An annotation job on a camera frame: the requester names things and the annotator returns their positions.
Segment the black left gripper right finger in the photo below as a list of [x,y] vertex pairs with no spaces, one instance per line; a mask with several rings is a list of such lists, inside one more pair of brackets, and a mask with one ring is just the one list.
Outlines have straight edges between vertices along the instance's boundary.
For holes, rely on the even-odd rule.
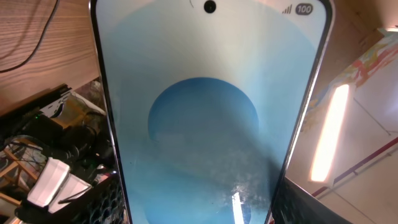
[[284,177],[272,208],[275,224],[351,224]]

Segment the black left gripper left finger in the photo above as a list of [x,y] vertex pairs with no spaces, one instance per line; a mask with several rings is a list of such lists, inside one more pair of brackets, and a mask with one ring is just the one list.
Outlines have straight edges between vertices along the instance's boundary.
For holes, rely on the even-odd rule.
[[120,224],[124,213],[123,188],[112,175],[56,212],[55,224]]

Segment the blue screen smartphone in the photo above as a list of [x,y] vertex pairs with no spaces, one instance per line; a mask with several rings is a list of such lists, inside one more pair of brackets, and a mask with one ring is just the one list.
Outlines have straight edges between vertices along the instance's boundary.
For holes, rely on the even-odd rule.
[[322,0],[95,0],[130,223],[265,223],[333,22]]

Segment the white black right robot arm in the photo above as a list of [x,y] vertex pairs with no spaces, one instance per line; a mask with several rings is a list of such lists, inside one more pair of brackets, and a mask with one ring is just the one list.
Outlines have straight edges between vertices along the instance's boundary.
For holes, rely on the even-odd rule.
[[91,176],[115,170],[105,116],[91,110],[73,124],[56,120],[65,111],[72,89],[60,85],[44,90],[1,112],[1,160],[12,146],[26,147],[59,159],[77,174]]

